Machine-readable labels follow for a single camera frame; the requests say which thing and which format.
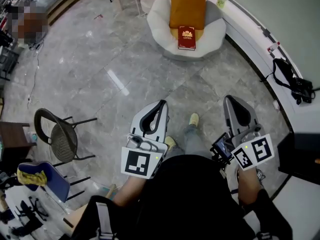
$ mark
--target marble floor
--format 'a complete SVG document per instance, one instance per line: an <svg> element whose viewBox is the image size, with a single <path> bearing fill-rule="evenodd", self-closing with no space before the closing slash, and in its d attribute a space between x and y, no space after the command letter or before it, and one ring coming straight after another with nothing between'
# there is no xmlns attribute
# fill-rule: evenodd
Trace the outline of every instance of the marble floor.
<svg viewBox="0 0 320 240"><path fill-rule="evenodd" d="M245 59L225 40L210 59L181 62L161 56L150 45L146 18L138 15L135 0L116 2L81 0L50 28L37 53L25 50L4 90L3 121L30 123L35 111L46 108L60 118L75 121L97 117L77 126L78 155L96 158L74 161L59 167L68 177L91 176L71 192L87 189L68 202L70 209L85 204L94 191L93 182L104 186L123 185L120 172L121 147L126 145L133 116L144 106L165 99L170 121L167 134L184 147L182 130L193 112L200 115L200 133L208 148L227 130L223 98L235 95L255 108L258 120L271 134L274 150L289 132L273 99ZM36 84L30 103L29 94ZM43 122L45 131L52 125ZM58 160L41 140L32 150L37 161ZM278 154L260 166L267 192L272 195L285 180L278 171ZM234 171L227 169L232 187Z"/></svg>

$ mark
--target jeans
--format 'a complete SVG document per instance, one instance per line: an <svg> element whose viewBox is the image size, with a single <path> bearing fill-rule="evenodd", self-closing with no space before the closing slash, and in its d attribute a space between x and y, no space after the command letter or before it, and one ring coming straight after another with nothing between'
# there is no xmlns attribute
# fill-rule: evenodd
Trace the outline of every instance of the jeans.
<svg viewBox="0 0 320 240"><path fill-rule="evenodd" d="M194 124L190 124L184 129L184 144L185 151L176 145L166 153L163 161L184 154L202 156L211 160L212 154L201 140L198 129Z"/></svg>

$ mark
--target camera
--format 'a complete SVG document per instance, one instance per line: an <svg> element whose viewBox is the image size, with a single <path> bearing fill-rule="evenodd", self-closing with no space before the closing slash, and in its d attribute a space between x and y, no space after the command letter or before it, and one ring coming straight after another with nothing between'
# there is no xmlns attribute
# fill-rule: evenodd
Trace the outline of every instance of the camera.
<svg viewBox="0 0 320 240"><path fill-rule="evenodd" d="M296 100L297 105L301 102L312 102L312 94L314 93L312 82L295 77L292 79L291 88L291 95Z"/></svg>

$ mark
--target blue chair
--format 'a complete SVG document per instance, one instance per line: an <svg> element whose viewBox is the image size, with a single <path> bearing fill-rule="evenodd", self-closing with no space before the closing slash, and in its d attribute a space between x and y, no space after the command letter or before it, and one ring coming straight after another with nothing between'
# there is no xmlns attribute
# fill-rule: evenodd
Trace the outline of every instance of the blue chair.
<svg viewBox="0 0 320 240"><path fill-rule="evenodd" d="M40 173L41 171L44 171L44 174L47 178L47 187L63 202L65 203L66 201L77 197L78 195L82 194L83 191L80 191L79 193L76 193L70 197L69 195L69 190L70 186L73 186L75 184L78 184L80 182L84 182L86 180L89 180L91 177L86 177L80 180L77 180L75 182L69 183L65 178L67 176L62 176L55 167L61 165L60 163L56 165L52 165L49 162L40 162L40 163L28 163L28 162L23 162L20 163L18 166L18 169L22 172L25 172L27 174L35 174L35 173ZM31 191L36 191L37 188L39 187L38 185L34 184L27 184L25 185L28 187Z"/></svg>

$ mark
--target shoe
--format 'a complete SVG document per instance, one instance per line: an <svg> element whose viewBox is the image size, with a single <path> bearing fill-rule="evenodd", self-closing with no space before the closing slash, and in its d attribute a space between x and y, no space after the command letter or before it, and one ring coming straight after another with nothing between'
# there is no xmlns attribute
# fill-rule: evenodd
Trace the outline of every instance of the shoe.
<svg viewBox="0 0 320 240"><path fill-rule="evenodd" d="M175 140L174 140L172 137L170 137L170 136L165 137L164 143L169 146L168 151L172 150L172 148L177 145L177 143L175 142Z"/></svg>
<svg viewBox="0 0 320 240"><path fill-rule="evenodd" d="M199 115L197 113L193 113L190 117L189 125L195 125L198 127L199 124Z"/></svg>

